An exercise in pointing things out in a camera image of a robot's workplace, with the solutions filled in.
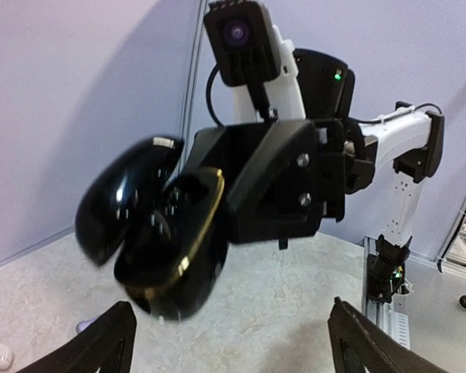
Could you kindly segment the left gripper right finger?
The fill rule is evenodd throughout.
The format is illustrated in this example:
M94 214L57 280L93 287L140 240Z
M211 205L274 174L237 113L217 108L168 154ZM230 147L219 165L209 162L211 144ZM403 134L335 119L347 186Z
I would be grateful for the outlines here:
M328 319L336 373L442 373L443 369L395 342L349 302L334 298Z

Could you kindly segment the black earbud case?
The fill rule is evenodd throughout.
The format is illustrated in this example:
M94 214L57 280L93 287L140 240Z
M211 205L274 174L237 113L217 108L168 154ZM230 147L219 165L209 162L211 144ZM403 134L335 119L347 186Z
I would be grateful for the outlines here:
M183 140L157 135L130 146L92 182L75 215L75 237L143 311L173 322L194 317L221 275L224 177L203 167L175 174Z

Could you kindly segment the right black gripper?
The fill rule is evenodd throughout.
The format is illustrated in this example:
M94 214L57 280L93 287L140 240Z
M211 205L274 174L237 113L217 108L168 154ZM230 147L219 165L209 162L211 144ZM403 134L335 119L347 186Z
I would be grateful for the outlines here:
M196 132L188 170L213 167L225 182L220 229L233 244L311 237L345 217L360 172L373 174L354 120L285 120Z

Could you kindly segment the purple earbud charging case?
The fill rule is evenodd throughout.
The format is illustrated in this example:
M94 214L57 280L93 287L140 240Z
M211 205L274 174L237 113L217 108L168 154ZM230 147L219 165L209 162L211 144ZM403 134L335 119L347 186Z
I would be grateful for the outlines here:
M96 321L96 317L93 319L88 319L88 320L82 320L79 322L76 327L75 331L77 334L82 333L86 328L88 328L94 321Z

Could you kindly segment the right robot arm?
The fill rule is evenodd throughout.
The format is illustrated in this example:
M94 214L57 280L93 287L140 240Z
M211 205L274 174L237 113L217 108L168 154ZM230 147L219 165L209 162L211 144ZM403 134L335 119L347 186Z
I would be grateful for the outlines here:
M437 171L444 117L403 102L382 119L348 117L354 74L340 60L297 49L288 55L309 85L309 118L268 120L199 131L186 168L217 193L196 250L222 267L228 246L313 236L322 219L340 221L345 197L370 185L392 164L393 214L368 258L367 296L388 303L405 282L412 217L423 181Z

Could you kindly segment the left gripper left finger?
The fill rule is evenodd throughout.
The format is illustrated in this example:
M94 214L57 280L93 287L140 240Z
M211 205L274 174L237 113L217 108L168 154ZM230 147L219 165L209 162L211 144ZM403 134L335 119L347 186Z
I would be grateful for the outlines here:
M130 302L119 301L80 334L22 373L129 372L137 320Z

